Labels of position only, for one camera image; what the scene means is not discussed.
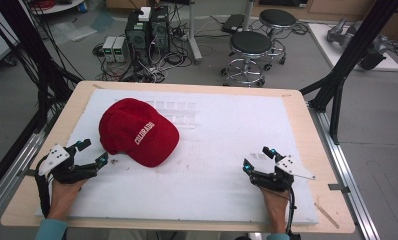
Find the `black metal frame stand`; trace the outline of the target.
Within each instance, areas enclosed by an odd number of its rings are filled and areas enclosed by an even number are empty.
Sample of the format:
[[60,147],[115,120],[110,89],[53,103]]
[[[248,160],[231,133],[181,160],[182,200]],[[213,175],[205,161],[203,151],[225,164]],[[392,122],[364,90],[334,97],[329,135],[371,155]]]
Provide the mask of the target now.
[[70,84],[78,84],[82,78],[53,60],[18,0],[0,0],[0,13],[19,40],[24,54],[6,36],[5,27],[0,26],[0,36],[23,64],[26,73],[37,87],[38,111],[35,123],[40,130],[48,122],[49,110],[60,103],[66,103],[73,93]]
[[318,90],[309,101],[310,107],[317,112],[325,112],[327,104],[332,101],[329,136],[336,145],[339,144],[338,126],[344,83],[397,9],[398,0],[376,0],[333,69],[321,80],[300,90],[302,95]]

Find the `red baseball cap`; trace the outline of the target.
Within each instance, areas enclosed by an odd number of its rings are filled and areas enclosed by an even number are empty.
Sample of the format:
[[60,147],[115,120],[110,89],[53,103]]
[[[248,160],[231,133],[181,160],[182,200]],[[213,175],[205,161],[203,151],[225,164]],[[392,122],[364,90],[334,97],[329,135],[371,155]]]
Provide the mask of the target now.
[[111,105],[99,122],[100,142],[111,155],[125,153],[145,167],[163,163],[178,145],[177,128],[150,104],[125,98]]

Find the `black computer tower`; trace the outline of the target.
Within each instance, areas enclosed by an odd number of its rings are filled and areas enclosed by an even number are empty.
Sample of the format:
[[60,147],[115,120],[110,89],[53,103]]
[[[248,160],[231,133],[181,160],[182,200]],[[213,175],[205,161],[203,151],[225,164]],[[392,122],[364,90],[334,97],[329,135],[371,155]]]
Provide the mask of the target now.
[[149,47],[151,43],[150,24],[148,21],[140,21],[143,16],[141,10],[132,11],[127,20],[125,27],[125,35],[130,48],[130,53],[135,55],[138,53],[140,59],[149,64]]
[[150,24],[155,48],[161,53],[170,52],[169,10],[167,6],[156,7],[151,12]]

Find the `white foam mat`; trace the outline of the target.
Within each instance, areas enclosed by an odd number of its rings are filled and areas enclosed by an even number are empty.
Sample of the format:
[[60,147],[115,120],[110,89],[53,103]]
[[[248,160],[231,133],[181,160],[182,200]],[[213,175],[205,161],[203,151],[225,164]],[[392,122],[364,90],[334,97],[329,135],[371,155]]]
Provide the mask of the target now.
[[76,218],[266,223],[260,190],[243,171],[249,160],[271,173],[274,162],[262,151],[299,157],[281,97],[249,89],[243,95],[136,90],[95,90],[69,141],[91,144],[75,156],[88,164],[103,153],[99,121],[121,99],[153,106],[179,130],[180,141],[161,165],[147,168],[125,154],[112,155],[81,189],[72,208]]

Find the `small black round stool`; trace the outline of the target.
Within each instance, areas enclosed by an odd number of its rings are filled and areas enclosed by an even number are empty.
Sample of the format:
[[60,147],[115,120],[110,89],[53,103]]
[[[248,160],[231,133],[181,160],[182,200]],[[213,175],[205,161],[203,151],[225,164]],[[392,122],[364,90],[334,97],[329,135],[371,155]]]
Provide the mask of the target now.
[[274,59],[275,56],[280,56],[279,63],[284,64],[286,60],[286,48],[276,38],[276,35],[291,29],[297,22],[296,18],[284,10],[266,9],[259,14],[259,21],[267,28],[267,37],[271,40],[272,46],[269,56],[271,59]]

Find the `white box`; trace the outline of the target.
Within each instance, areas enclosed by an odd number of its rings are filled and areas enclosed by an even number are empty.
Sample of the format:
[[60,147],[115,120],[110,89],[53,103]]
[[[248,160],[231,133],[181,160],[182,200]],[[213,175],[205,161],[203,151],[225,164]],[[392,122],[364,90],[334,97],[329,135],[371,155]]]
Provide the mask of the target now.
[[151,17],[151,8],[142,7],[138,15],[138,20],[141,22],[148,22],[150,20],[150,17]]

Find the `white floor board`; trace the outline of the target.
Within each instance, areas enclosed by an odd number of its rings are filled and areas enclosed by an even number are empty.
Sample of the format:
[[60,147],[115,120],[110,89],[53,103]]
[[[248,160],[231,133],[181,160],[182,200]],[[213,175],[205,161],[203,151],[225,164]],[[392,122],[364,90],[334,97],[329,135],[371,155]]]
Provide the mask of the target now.
[[[354,67],[356,71],[363,71],[363,68],[359,65],[363,56],[365,55],[366,48],[368,45],[363,45],[361,40],[357,43],[351,41],[351,45],[347,47],[341,46],[338,42],[329,42],[327,40],[327,33],[334,27],[334,24],[326,25],[319,23],[309,23],[309,30],[315,42],[319,46],[319,49],[323,53],[327,62],[331,68],[334,68],[338,61],[346,63],[353,57],[357,57],[357,63]],[[387,53],[383,54],[383,59],[378,63],[373,71],[382,72],[398,72],[398,63]]]

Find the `large black round stool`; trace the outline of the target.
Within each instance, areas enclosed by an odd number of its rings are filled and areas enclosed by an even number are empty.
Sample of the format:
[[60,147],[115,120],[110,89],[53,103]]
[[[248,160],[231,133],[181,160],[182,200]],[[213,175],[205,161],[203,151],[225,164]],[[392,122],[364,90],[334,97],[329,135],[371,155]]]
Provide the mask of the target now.
[[230,37],[230,56],[236,55],[221,71],[224,86],[231,83],[251,87],[265,84],[263,68],[256,62],[265,57],[272,47],[271,40],[258,32],[241,31]]

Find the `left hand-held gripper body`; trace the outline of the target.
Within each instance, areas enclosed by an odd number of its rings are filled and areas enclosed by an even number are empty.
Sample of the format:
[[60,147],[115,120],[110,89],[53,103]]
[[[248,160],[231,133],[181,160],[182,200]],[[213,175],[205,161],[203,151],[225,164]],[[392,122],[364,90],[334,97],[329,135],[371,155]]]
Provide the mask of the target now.
[[38,175],[41,177],[52,175],[63,184],[72,184],[96,177],[98,169],[95,163],[82,166],[75,164],[74,157],[77,152],[75,144],[68,147],[55,144],[50,152],[39,162]]

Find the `grey metal stand leg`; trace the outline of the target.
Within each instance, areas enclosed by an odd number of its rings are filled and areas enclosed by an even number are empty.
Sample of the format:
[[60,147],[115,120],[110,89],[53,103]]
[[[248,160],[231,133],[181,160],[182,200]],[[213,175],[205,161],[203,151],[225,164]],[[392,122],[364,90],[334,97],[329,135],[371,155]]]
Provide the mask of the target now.
[[188,42],[193,55],[195,64],[202,62],[202,54],[195,38],[195,0],[188,0],[189,2],[189,31]]

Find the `person's right hand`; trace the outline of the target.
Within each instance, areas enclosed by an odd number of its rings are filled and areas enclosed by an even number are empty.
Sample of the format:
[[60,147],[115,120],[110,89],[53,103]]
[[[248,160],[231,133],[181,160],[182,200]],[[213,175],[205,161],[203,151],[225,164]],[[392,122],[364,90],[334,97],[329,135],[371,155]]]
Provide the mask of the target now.
[[270,232],[285,234],[285,212],[289,202],[289,192],[276,192],[264,188],[261,188],[261,192],[270,220]]

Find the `black flat device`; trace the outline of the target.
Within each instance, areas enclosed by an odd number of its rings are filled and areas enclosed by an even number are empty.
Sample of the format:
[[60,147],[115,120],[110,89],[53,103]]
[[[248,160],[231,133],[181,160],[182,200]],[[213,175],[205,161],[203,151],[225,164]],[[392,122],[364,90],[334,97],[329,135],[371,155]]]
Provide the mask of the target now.
[[244,22],[243,14],[233,14],[223,23],[221,30],[226,33],[236,33],[242,29]]

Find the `grey power supply unit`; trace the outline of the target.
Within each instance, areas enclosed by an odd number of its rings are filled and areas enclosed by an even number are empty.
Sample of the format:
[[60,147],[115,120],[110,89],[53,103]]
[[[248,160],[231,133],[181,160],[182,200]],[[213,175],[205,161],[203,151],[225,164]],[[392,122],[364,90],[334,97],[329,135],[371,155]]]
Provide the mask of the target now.
[[113,45],[115,43],[116,38],[114,36],[108,36],[102,46],[102,50],[104,53],[104,57],[107,62],[114,62],[115,57],[113,53]]
[[125,62],[128,59],[128,45],[125,37],[115,39],[113,53],[116,62]]

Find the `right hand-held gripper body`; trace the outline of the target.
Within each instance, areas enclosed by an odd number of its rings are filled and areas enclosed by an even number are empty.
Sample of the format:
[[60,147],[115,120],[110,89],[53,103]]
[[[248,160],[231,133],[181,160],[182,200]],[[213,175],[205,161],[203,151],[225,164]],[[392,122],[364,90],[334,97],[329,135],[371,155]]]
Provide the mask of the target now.
[[279,162],[275,162],[273,173],[264,173],[254,168],[253,175],[248,177],[253,185],[276,192],[289,190],[293,185],[294,177],[316,179],[313,173],[290,155],[283,157]]

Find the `person's left hand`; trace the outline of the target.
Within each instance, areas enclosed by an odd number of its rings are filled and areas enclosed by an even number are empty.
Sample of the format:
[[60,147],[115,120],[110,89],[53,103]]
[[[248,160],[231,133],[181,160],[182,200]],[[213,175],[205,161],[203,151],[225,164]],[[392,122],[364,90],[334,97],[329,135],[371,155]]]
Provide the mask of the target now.
[[54,180],[52,182],[51,208],[47,218],[65,221],[77,198],[78,192],[85,183],[86,180],[77,181],[72,184],[63,184]]

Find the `aluminium rail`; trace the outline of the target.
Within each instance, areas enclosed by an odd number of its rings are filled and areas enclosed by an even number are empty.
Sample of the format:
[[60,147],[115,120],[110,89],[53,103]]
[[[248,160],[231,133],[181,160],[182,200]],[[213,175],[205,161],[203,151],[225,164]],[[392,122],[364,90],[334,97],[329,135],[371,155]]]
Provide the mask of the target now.
[[0,208],[38,154],[45,141],[46,126],[36,112],[0,161]]
[[376,226],[360,193],[351,168],[343,150],[330,136],[330,121],[326,113],[309,108],[309,112],[326,150],[329,162],[337,179],[335,189],[340,191],[346,200],[354,225],[358,228],[363,240],[381,240]]

